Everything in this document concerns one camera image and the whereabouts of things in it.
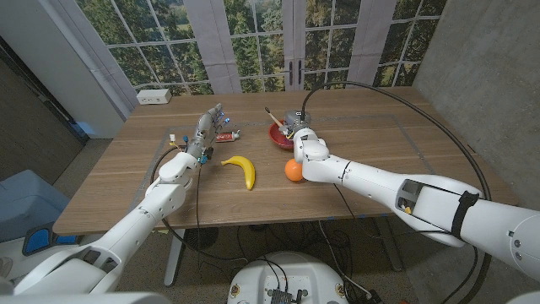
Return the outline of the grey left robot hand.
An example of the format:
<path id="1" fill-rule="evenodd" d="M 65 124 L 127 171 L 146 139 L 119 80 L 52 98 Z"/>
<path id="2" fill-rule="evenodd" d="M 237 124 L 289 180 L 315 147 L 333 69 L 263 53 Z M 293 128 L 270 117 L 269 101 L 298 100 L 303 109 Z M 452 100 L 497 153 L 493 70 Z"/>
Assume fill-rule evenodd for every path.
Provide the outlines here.
<path id="1" fill-rule="evenodd" d="M 210 108 L 200 116 L 195 133 L 187 144 L 186 153 L 201 158 L 205 151 L 213 146 L 216 136 L 228 122 L 229 118 L 224 118 L 221 103 Z"/>

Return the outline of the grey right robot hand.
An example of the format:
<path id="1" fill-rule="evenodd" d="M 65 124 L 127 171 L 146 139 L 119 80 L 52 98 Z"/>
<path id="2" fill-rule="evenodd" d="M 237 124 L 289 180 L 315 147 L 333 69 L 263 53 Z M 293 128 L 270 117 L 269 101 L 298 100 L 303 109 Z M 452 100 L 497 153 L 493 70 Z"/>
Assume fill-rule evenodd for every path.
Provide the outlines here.
<path id="1" fill-rule="evenodd" d="M 286 111 L 282 126 L 278 128 L 278 131 L 287 138 L 292 138 L 296 131 L 308 128 L 311 124 L 311 114 L 309 112 L 306 112 L 304 116 L 301 114 L 301 111 Z"/>

